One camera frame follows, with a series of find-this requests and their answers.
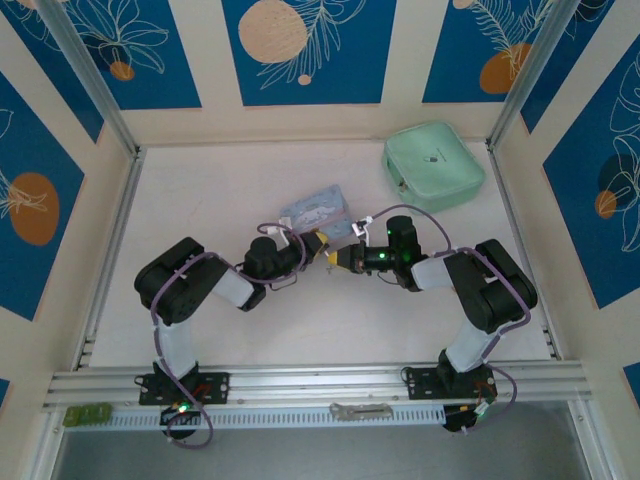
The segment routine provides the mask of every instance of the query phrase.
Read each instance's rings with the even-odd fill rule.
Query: black mount plate
[[[454,396],[447,391],[442,381],[438,378],[436,368],[413,368],[402,369],[402,379],[407,385],[409,400],[440,400],[450,399]],[[463,382],[468,385],[466,388],[457,388],[455,398],[467,399],[475,398],[481,393],[487,395],[487,391],[480,392],[480,385],[487,385],[497,394],[493,373],[488,368],[473,372],[473,376]]]
[[[226,405],[229,394],[229,374],[223,373],[198,373],[195,375],[195,388],[191,394],[203,405]],[[176,398],[175,391],[167,393],[163,386],[166,377],[155,373],[138,377],[140,385],[140,405],[172,405],[175,402],[186,400]]]

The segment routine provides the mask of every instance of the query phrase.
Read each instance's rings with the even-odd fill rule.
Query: white table surface
[[[475,200],[437,218],[454,245],[496,238],[519,259],[485,146],[469,147],[487,180]],[[383,176],[382,148],[381,142],[361,141],[149,149],[90,366],[148,366],[154,360],[151,319],[133,281],[183,237],[238,263],[258,235],[256,225],[331,184],[340,185],[354,219],[399,203]],[[372,245],[386,244],[384,221],[371,226]],[[427,219],[414,217],[414,223],[424,252],[444,247]],[[210,295],[192,317],[192,335],[201,365],[417,362],[436,361],[465,321],[452,289],[410,293],[375,276],[329,273],[321,257],[297,285],[267,291],[249,313]],[[539,312],[500,342],[491,358],[548,359]]]

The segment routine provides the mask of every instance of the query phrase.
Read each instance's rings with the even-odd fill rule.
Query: orange circle
[[[238,24],[240,43],[261,63],[291,60],[307,44],[307,27],[298,12],[282,0],[254,3]]]
[[[298,77],[298,83],[305,87],[311,83],[311,77],[309,75],[300,75]]]
[[[508,93],[530,50],[531,44],[519,43],[496,53],[482,67],[480,88],[490,94]]]
[[[60,218],[58,193],[49,179],[39,173],[23,173],[11,184],[9,197],[16,202],[9,215],[18,236],[39,247],[49,243]]]
[[[133,80],[133,77],[136,74],[136,72],[133,71],[133,67],[131,67],[131,65],[120,61],[113,62],[109,66],[109,71],[111,72],[111,75],[116,77],[116,79],[123,82]]]
[[[605,220],[611,218],[616,213],[616,196],[609,190],[600,192],[596,197],[596,212]]]

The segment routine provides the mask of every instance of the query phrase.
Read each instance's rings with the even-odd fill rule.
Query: aluminum rail
[[[579,361],[494,362],[518,384],[518,401],[589,400],[591,390]],[[203,372],[229,372],[228,404],[212,408],[321,407],[331,403],[416,404],[408,398],[400,377],[408,364],[318,367],[216,367]],[[435,367],[435,364],[411,364]],[[71,405],[107,402],[116,408],[140,407],[137,375],[144,368],[83,368],[54,374],[45,398],[44,411]],[[509,381],[496,374],[498,401],[511,397]],[[452,404],[475,399],[424,400],[423,404]]]

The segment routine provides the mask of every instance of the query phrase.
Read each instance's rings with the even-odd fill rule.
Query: green connector
[[[111,418],[113,407],[108,403],[93,403],[67,408],[62,425],[65,427],[82,427],[107,423]]]

